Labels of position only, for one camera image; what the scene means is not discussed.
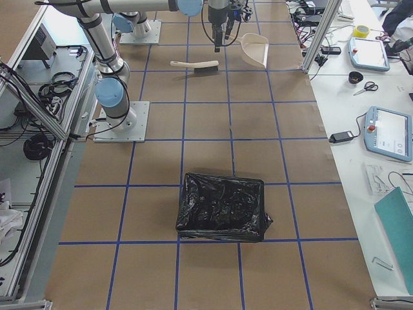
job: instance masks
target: teal folder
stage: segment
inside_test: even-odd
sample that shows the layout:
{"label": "teal folder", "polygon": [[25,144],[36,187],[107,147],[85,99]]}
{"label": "teal folder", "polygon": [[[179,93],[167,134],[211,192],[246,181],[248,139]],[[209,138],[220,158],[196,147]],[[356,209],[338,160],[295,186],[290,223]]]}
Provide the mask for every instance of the teal folder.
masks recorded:
{"label": "teal folder", "polygon": [[396,187],[374,207],[398,260],[407,291],[413,295],[413,215],[400,187]]}

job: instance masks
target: tablet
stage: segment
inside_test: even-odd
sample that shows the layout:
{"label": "tablet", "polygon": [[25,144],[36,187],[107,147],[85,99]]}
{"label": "tablet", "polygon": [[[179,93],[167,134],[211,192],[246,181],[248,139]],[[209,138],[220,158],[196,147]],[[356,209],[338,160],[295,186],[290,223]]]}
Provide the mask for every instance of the tablet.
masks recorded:
{"label": "tablet", "polygon": [[412,117],[371,107],[366,114],[364,142],[372,152],[412,161]]}
{"label": "tablet", "polygon": [[348,53],[354,68],[376,71],[390,70],[382,41],[352,37],[348,42]]}

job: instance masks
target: scissors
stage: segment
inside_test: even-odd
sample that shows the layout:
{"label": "scissors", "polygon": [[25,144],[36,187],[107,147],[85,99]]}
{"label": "scissors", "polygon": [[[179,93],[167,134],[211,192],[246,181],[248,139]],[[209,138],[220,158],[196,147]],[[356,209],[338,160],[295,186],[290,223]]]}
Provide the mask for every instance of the scissors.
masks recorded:
{"label": "scissors", "polygon": [[367,92],[367,91],[375,92],[377,89],[379,89],[379,85],[375,84],[374,82],[369,81],[364,84],[364,88],[362,90],[359,90],[353,96],[360,95],[361,93]]}

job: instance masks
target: blue joint cap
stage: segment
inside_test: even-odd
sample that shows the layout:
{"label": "blue joint cap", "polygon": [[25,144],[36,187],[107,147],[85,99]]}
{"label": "blue joint cap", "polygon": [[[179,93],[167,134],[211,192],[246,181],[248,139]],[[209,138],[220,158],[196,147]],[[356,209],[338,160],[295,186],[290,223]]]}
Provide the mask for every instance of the blue joint cap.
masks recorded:
{"label": "blue joint cap", "polygon": [[177,0],[179,11],[189,17],[201,13],[203,3],[203,0]]}
{"label": "blue joint cap", "polygon": [[125,16],[121,14],[114,15],[114,25],[115,27],[124,34],[129,34],[134,31],[134,24]]}
{"label": "blue joint cap", "polygon": [[106,77],[100,81],[95,90],[99,103],[106,108],[116,107],[123,99],[124,89],[117,79]]}

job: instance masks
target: keyboard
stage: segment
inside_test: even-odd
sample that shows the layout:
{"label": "keyboard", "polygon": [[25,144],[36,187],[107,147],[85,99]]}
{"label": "keyboard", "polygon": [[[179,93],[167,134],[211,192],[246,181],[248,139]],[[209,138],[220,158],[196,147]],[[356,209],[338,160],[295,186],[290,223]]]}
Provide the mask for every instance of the keyboard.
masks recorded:
{"label": "keyboard", "polygon": [[341,5],[338,9],[337,19],[340,21],[352,21],[354,19],[354,14],[351,9],[350,0],[342,0]]}

